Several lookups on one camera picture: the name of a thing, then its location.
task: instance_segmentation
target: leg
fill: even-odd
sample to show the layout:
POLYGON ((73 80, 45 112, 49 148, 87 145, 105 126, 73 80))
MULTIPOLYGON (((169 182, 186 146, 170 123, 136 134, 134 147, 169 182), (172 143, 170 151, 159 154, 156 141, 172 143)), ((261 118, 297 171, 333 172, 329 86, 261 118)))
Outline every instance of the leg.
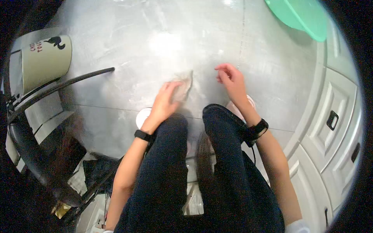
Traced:
POLYGON ((147 232, 157 231, 160 226, 174 230, 181 227, 187 195, 187 131, 188 122, 179 114, 159 126, 119 220, 126 223, 121 229, 147 232))
POLYGON ((201 188, 207 215, 237 232, 284 231, 272 190, 252 161, 242 154, 243 122, 218 105, 204 109, 203 122, 216 154, 213 186, 218 187, 212 192, 201 188))
POLYGON ((227 112, 219 108, 206 107, 203 122, 216 154, 213 185, 206 192, 204 187, 201 188, 204 210, 215 221, 241 231, 246 219, 255 219, 251 216, 252 198, 247 188, 247 174, 241 156, 242 139, 227 112))

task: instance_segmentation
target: person's left hand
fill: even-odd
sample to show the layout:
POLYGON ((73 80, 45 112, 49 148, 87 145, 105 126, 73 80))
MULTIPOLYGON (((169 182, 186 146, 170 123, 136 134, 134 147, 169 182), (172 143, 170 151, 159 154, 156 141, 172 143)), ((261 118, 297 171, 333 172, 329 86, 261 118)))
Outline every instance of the person's left hand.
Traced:
POLYGON ((180 85, 182 85, 181 82, 165 82, 163 84, 148 117, 151 121, 161 124, 177 110, 180 102, 174 101, 171 103, 171 99, 175 88, 180 85))

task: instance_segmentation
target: fitness tracker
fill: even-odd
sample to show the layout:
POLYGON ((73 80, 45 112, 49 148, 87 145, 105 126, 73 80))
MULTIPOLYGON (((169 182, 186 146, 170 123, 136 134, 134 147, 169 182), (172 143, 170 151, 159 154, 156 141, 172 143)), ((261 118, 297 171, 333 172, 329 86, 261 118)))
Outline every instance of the fitness tracker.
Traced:
POLYGON ((152 142, 153 141, 153 137, 141 130, 136 130, 135 132, 135 138, 141 138, 142 140, 145 140, 147 142, 152 142))

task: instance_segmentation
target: white cabinet panel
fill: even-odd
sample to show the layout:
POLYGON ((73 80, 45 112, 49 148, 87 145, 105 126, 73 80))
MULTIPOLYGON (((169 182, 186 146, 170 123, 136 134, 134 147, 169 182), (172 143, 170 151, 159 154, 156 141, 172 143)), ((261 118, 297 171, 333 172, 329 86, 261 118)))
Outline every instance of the white cabinet panel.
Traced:
POLYGON ((333 211, 336 210, 344 200, 356 172, 359 156, 356 158, 355 162, 352 161, 351 156, 354 154, 358 143, 361 145, 363 131, 361 117, 361 101, 360 98, 358 98, 347 133, 336 152, 336 156, 334 156, 330 163, 321 171, 321 176, 328 191, 333 211))
POLYGON ((350 50, 332 19, 328 23, 326 44, 327 67, 338 71, 358 85, 358 76, 350 50))
POLYGON ((311 232, 326 229, 325 209, 328 222, 332 220, 330 200, 321 176, 301 145, 289 159, 290 179, 297 194, 302 217, 311 232))
POLYGON ((346 77, 326 69, 325 83, 314 119, 301 144, 321 172, 335 155, 355 106, 357 86, 346 77), (334 112, 331 127, 327 125, 334 112))

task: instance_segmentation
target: hand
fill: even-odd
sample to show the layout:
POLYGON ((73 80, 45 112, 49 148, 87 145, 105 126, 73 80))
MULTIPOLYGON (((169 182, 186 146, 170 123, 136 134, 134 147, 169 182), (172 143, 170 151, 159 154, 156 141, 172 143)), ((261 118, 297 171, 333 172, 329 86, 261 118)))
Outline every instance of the hand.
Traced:
POLYGON ((215 70, 218 71, 217 81, 224 84, 234 105, 240 109, 240 107, 249 104, 242 73, 229 63, 220 64, 215 67, 215 70))
POLYGON ((163 121, 165 121, 172 113, 174 113, 180 105, 180 102, 174 101, 171 103, 173 92, 176 87, 182 85, 181 82, 165 82, 159 90, 156 100, 154 101, 149 117, 141 127, 142 130, 147 130, 153 133, 153 129, 157 128, 163 121))

